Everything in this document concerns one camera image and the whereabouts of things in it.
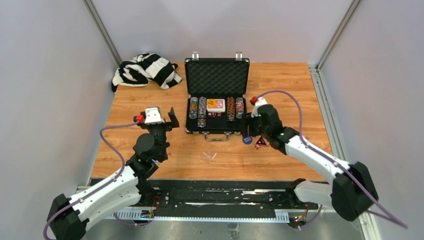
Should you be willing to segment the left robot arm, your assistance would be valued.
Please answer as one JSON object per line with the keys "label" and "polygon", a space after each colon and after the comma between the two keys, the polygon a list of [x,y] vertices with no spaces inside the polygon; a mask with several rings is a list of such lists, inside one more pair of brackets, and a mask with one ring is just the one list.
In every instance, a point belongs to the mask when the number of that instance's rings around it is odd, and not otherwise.
{"label": "left robot arm", "polygon": [[44,239],[49,239],[48,230],[51,230],[56,240],[80,240],[98,222],[125,207],[149,206],[154,199],[154,189],[148,178],[157,171],[158,163],[168,159],[167,132],[180,126],[174,109],[170,109],[168,117],[166,121],[158,106],[148,107],[134,116],[132,123],[122,125],[147,130],[137,138],[129,160],[104,136],[105,130],[118,129],[119,125],[102,128],[100,138],[118,155],[120,168],[80,193],[55,197],[43,229]]}

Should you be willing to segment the blue small blind button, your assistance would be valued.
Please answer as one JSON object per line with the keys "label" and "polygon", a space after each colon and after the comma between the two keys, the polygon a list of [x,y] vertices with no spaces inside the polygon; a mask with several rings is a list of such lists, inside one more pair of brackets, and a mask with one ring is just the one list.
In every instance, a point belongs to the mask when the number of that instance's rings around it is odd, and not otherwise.
{"label": "blue small blind button", "polygon": [[242,138],[242,142],[243,142],[245,145],[250,145],[250,144],[252,144],[252,142],[253,142],[253,138],[252,138],[251,136],[243,137],[243,138]]}

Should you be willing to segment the black poker set case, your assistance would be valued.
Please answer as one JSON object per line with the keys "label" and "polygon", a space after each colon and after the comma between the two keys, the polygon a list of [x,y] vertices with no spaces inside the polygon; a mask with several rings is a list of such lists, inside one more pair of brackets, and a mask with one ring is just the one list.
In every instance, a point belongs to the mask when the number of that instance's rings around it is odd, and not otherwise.
{"label": "black poker set case", "polygon": [[[242,52],[236,52],[234,57],[200,57],[193,52],[184,60],[184,70],[187,84],[187,110],[185,132],[203,135],[206,141],[211,141],[211,134],[222,134],[218,142],[229,140],[230,135],[241,135],[242,119],[235,117],[234,121],[227,118],[227,98],[244,98],[244,114],[247,112],[246,93],[248,85],[250,60],[243,57]],[[189,118],[190,98],[206,97],[207,99],[224,99],[225,112],[206,111],[206,127],[198,127],[198,117]]]}

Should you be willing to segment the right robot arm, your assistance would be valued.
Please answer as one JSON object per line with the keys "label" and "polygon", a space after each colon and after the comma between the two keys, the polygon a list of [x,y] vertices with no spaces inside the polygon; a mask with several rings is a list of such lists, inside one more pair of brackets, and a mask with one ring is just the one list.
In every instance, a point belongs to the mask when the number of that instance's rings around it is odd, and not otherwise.
{"label": "right robot arm", "polygon": [[271,104],[255,108],[242,117],[243,136],[261,136],[269,145],[286,156],[293,157],[319,175],[326,183],[295,180],[285,195],[294,209],[306,202],[332,207],[347,221],[356,220],[379,199],[368,168],[334,157],[308,142],[299,131],[284,126]]}

